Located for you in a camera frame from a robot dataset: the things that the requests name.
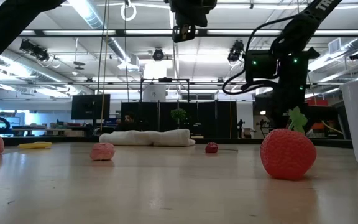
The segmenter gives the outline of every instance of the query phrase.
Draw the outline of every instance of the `spotlight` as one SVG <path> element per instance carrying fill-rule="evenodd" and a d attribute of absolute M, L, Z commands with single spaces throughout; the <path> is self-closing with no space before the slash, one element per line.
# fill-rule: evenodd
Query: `spotlight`
<path fill-rule="evenodd" d="M 354 54 L 354 55 L 349 56 L 349 59 L 350 59 L 350 60 L 358 60 L 358 53 L 357 53 L 357 54 Z"/>
<path fill-rule="evenodd" d="M 34 56 L 37 60 L 41 62 L 47 62 L 50 59 L 48 49 L 40 47 L 39 45 L 35 45 L 29 40 L 22 40 L 20 50 L 25 53 L 30 53 L 31 56 Z"/>
<path fill-rule="evenodd" d="M 164 59 L 164 53 L 162 52 L 162 49 L 155 49 L 155 52 L 153 54 L 153 60 L 160 62 L 163 59 Z"/>
<path fill-rule="evenodd" d="M 243 52 L 244 44 L 242 43 L 242 40 L 236 40 L 233 47 L 230 49 L 230 53 L 227 59 L 230 63 L 234 63 L 240 59 Z"/>

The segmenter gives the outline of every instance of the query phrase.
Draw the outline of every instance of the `ventilation duct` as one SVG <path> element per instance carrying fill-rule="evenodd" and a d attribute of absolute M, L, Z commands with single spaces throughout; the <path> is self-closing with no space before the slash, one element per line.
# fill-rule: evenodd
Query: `ventilation duct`
<path fill-rule="evenodd" d="M 92 29 L 107 29 L 103 24 L 102 17 L 99 15 L 97 9 L 94 4 L 90 0 L 67 0 L 77 11 L 77 13 L 85 20 L 85 22 Z M 125 51 L 122 47 L 117 43 L 117 41 L 112 38 L 105 38 L 103 40 L 109 45 L 111 50 L 117 55 L 119 60 L 124 63 L 125 61 L 130 62 L 131 59 L 126 56 Z"/>
<path fill-rule="evenodd" d="M 20 69 L 18 69 L 19 72 L 26 72 L 27 74 L 36 74 L 37 75 L 37 81 L 45 81 L 45 82 L 72 82 L 73 80 L 64 77 L 61 74 L 58 74 L 48 68 L 43 68 L 41 65 L 25 58 L 21 57 L 17 53 L 14 53 L 10 50 L 5 50 L 0 55 L 0 64 L 14 64 L 20 65 Z M 94 91 L 90 88 L 87 88 L 85 86 L 71 86 L 74 88 L 79 94 L 94 94 Z"/>
<path fill-rule="evenodd" d="M 329 52 L 327 52 L 325 55 L 320 56 L 316 60 L 312 61 L 309 64 L 308 68 L 312 72 L 330 64 L 331 62 L 334 62 L 334 60 L 339 57 L 348 57 L 355 53 L 358 53 L 358 38 L 353 39 L 347 42 L 346 44 L 342 45 L 340 50 L 336 50 L 335 53 L 332 55 Z"/>

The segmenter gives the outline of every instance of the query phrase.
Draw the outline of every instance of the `potted plant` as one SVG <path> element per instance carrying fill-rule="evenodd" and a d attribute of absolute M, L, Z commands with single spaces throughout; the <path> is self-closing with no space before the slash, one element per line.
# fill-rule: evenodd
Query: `potted plant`
<path fill-rule="evenodd" d="M 171 110 L 171 117 L 178 122 L 178 129 L 180 129 L 180 123 L 186 120 L 186 111 L 181 108 Z"/>

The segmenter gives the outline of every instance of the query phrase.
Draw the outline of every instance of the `ceiling pipe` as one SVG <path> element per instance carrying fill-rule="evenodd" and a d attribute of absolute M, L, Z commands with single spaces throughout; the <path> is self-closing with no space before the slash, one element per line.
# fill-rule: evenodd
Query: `ceiling pipe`
<path fill-rule="evenodd" d="M 23 66 L 23 68 L 25 68 L 29 73 L 36 73 L 38 75 L 40 75 L 40 79 L 41 80 L 45 80 L 46 78 L 48 80 L 53 80 L 54 84 L 58 85 L 60 82 L 72 82 L 73 80 L 59 74 L 56 73 L 48 68 L 44 68 L 41 65 L 39 65 L 38 63 L 35 63 L 25 57 L 22 57 L 20 55 L 18 55 L 17 53 L 14 53 L 11 50 L 6 49 L 1 55 L 0 55 L 0 60 L 1 58 L 8 58 L 10 61 L 13 61 L 14 63 L 18 63 L 19 65 Z M 85 86 L 81 86 L 81 85 L 77 85 L 74 86 L 74 88 L 78 91 L 78 92 L 83 92 L 86 94 L 93 94 L 93 90 L 91 90 L 88 87 Z"/>
<path fill-rule="evenodd" d="M 316 60 L 309 64 L 309 70 L 311 72 L 323 68 L 326 65 L 336 61 L 339 58 L 348 57 L 358 52 L 358 38 L 347 42 L 341 47 L 341 51 L 338 54 L 330 55 L 329 52 L 320 56 Z"/>
<path fill-rule="evenodd" d="M 75 11 L 85 20 L 85 22 L 92 29 L 107 29 L 103 23 L 102 17 L 99 15 L 95 5 L 90 0 L 67 0 Z M 127 57 L 125 51 L 118 44 L 118 42 L 112 37 L 102 37 L 111 50 L 117 55 L 119 60 L 124 63 L 130 62 L 130 57 Z"/>

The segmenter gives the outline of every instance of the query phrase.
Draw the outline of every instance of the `person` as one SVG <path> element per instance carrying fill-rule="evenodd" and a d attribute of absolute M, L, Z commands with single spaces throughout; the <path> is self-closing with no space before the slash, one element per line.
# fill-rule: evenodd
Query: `person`
<path fill-rule="evenodd" d="M 138 131 L 139 126 L 135 121 L 135 114 L 132 112 L 128 112 L 125 114 L 125 121 L 120 122 L 115 131 Z"/>

